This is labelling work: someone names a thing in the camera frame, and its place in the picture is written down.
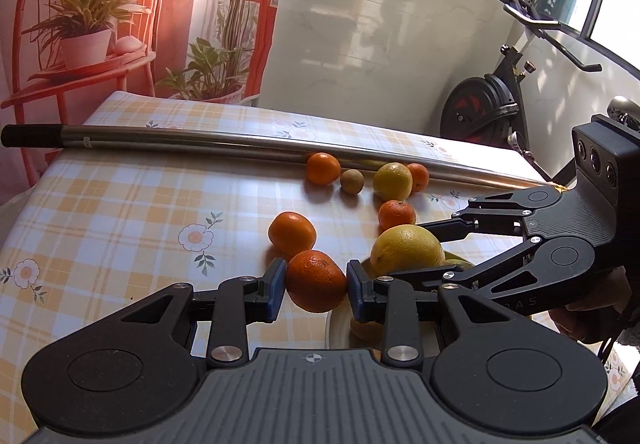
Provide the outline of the green apple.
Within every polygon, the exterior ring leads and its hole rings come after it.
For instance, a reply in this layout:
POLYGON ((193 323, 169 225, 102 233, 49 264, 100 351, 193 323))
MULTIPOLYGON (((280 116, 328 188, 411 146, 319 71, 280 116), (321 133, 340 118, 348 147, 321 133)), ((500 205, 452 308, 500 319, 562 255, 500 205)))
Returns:
POLYGON ((450 251, 446 251, 445 253, 444 265, 454 265, 455 267, 462 268, 463 270, 474 267, 474 264, 472 262, 465 260, 462 257, 455 255, 454 253, 450 253, 450 251))

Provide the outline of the mandarin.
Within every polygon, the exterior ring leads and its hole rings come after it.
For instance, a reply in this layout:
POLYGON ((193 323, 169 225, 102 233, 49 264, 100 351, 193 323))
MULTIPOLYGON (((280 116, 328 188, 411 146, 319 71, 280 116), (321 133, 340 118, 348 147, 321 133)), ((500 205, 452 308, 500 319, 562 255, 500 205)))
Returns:
POLYGON ((430 174, 425 166, 418 163, 410 163, 407 165, 412 177, 412 193, 422 192, 430 183, 430 174))
POLYGON ((300 213, 284 211, 271 222, 268 237, 274 248, 286 259, 291 259, 314 247, 317 232, 312 223, 300 213))
POLYGON ((310 313, 324 313, 343 301, 347 279, 328 255, 309 249, 288 262, 285 288, 299 308, 310 313))
POLYGON ((306 179, 320 186, 332 184, 341 177, 342 167, 340 162, 331 154, 314 153, 306 163, 306 179))
POLYGON ((406 201, 386 201, 378 209, 378 225, 382 231, 398 225, 416 223, 416 212, 406 201))

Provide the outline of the black exercise bike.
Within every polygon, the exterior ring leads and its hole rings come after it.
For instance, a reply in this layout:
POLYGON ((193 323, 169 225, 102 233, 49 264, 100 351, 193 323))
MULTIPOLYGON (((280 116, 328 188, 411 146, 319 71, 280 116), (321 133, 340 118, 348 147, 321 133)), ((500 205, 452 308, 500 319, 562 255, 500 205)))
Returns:
MULTIPOLYGON (((580 62, 561 42, 551 37, 551 30, 560 30, 562 24, 545 19, 531 0, 509 0, 503 10, 513 16, 536 37, 549 42, 585 73, 600 73, 602 65, 580 62)), ((500 46, 502 60, 482 77, 469 77, 452 89, 440 115, 439 134, 442 138, 483 144, 500 149, 514 149, 544 180, 567 186, 576 177, 575 162, 570 160, 551 177, 529 149, 525 103, 521 83, 526 76, 536 72, 533 62, 512 45, 500 46)))

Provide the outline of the printed room backdrop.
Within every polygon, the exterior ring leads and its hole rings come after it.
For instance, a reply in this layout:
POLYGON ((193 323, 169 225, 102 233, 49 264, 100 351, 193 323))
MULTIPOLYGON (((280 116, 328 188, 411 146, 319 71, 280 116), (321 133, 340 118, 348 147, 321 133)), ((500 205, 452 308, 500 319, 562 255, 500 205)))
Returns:
POLYGON ((1 0, 2 123, 79 123, 114 90, 253 102, 277 6, 278 0, 1 0))

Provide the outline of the plaid floral tablecloth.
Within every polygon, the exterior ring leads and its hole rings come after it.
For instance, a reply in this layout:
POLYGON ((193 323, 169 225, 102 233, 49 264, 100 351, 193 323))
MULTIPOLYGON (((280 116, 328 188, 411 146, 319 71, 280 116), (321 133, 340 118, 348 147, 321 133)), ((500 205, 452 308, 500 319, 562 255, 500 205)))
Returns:
MULTIPOLYGON (((518 154, 424 135, 236 105, 114 92, 87 125, 249 133, 335 144, 540 181, 518 154)), ((61 153, 41 177, 1 249, 1 443, 36 425, 21 392, 27 361, 43 346, 174 282, 196 290, 260 275, 282 211, 317 231, 314 248, 343 270, 370 255, 378 207, 370 181, 359 195, 312 186, 305 166, 145 152, 61 153)), ((248 327, 250 352, 323 348, 326 314, 285 295, 277 322, 248 327)))

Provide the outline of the large orange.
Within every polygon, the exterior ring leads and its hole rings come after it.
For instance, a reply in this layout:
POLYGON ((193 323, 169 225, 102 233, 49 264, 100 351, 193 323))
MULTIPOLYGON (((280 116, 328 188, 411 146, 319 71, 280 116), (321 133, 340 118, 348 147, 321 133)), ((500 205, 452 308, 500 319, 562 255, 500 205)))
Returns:
POLYGON ((380 323, 361 323, 355 319, 349 322, 350 332, 359 340, 368 342, 372 346, 379 346, 384 337, 384 326, 380 323))

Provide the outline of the large yellow lemon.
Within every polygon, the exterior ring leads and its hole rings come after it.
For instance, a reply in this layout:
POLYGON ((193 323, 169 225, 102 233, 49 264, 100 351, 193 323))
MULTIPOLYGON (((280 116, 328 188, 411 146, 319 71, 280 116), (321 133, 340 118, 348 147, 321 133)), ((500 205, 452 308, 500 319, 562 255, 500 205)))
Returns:
POLYGON ((376 239, 370 253, 375 276, 440 267, 445 260, 439 240, 429 230, 415 224, 390 227, 376 239))

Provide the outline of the long metal pole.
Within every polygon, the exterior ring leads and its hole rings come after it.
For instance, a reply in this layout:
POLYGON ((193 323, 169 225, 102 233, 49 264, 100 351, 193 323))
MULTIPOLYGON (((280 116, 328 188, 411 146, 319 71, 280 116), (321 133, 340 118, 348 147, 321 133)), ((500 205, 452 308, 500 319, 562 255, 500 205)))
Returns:
POLYGON ((13 149, 119 149, 126 151, 181 152, 251 160, 305 164, 312 154, 328 153, 341 165, 376 170, 387 163, 420 163, 435 180, 466 184, 526 189, 541 186, 540 181, 500 175, 493 170, 438 161, 419 155, 395 154, 364 147, 270 138, 265 135, 220 131, 192 131, 125 126, 62 125, 62 123, 26 123, 1 129, 1 144, 13 149))

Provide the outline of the brown kiwi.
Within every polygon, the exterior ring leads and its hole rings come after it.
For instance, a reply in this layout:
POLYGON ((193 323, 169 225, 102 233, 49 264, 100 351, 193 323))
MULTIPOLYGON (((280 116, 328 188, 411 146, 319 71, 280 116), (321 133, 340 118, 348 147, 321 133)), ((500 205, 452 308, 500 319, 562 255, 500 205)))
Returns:
POLYGON ((364 186, 363 174, 357 169, 347 169, 341 175, 341 188, 345 194, 356 196, 364 186))

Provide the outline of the yellow-green citrus fruit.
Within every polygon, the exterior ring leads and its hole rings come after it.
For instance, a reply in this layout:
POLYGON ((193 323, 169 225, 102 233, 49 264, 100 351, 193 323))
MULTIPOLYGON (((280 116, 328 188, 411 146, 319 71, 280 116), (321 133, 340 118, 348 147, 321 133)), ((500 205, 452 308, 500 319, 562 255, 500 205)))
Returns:
POLYGON ((404 201, 412 191, 412 175, 405 165, 388 163, 375 172, 372 185, 381 201, 404 201))

